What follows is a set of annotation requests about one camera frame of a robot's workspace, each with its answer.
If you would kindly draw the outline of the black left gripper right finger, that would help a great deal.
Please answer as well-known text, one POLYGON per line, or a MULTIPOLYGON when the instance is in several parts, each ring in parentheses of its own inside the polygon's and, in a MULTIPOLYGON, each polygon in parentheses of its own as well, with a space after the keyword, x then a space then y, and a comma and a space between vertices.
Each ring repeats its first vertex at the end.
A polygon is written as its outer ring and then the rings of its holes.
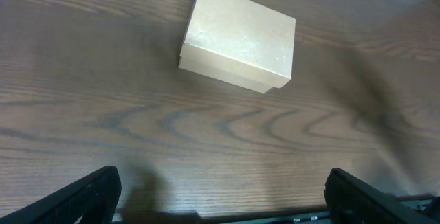
POLYGON ((340 168, 327 177, 324 197, 335 224, 439 224, 438 197, 418 212, 340 168))

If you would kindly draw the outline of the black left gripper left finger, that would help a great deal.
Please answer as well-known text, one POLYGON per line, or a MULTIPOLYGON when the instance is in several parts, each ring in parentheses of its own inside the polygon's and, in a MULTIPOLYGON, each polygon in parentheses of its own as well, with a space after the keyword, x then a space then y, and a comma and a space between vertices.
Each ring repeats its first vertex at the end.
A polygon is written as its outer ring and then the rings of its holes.
POLYGON ((98 223, 113 220, 121 195, 115 166, 99 170, 61 188, 47 197, 1 218, 3 224, 98 223))

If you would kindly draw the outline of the cardboard box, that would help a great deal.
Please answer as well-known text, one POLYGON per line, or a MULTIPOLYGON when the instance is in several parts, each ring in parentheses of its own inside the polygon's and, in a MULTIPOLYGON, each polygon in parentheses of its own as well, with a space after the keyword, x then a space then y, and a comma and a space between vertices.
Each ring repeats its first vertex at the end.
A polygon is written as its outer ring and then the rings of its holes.
POLYGON ((292 79, 296 20, 250 0, 195 0, 179 68, 259 93, 292 79))

